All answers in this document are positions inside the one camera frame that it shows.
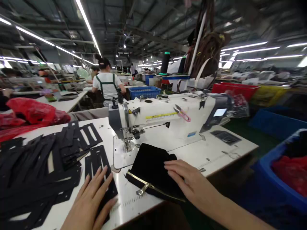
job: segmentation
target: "blue box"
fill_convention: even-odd
[[[140,98],[141,95],[144,98],[156,98],[157,95],[160,94],[161,89],[155,86],[146,86],[146,87],[133,87],[129,88],[130,91],[130,99],[134,100],[134,98]]]
[[[297,131],[263,156],[255,171],[241,187],[234,201],[277,229],[306,229],[307,197],[285,184],[271,169],[272,162],[283,156],[287,142],[298,139]]]
[[[286,139],[301,128],[307,128],[306,121],[280,115],[277,112],[297,113],[283,106],[260,109],[248,125],[281,140]]]
[[[145,75],[145,84],[149,86],[149,79],[155,77],[155,75]]]

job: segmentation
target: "blue label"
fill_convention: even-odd
[[[195,132],[192,132],[192,133],[189,133],[189,134],[188,134],[188,137],[194,136],[195,134],[196,134],[196,131],[195,131]]]

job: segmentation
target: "black fabric pouch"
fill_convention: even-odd
[[[164,162],[170,160],[177,158],[164,149],[143,143],[126,178],[140,188],[138,195],[147,192],[158,198],[183,204],[186,197],[164,168]]]

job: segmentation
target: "zipper pull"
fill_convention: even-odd
[[[140,190],[136,191],[136,194],[139,196],[142,196],[145,192],[145,190],[149,187],[149,183],[146,183]]]

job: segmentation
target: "thread snips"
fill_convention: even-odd
[[[174,108],[174,110],[178,113],[178,116],[182,117],[185,121],[190,122],[191,118],[178,106],[176,105],[176,108]]]

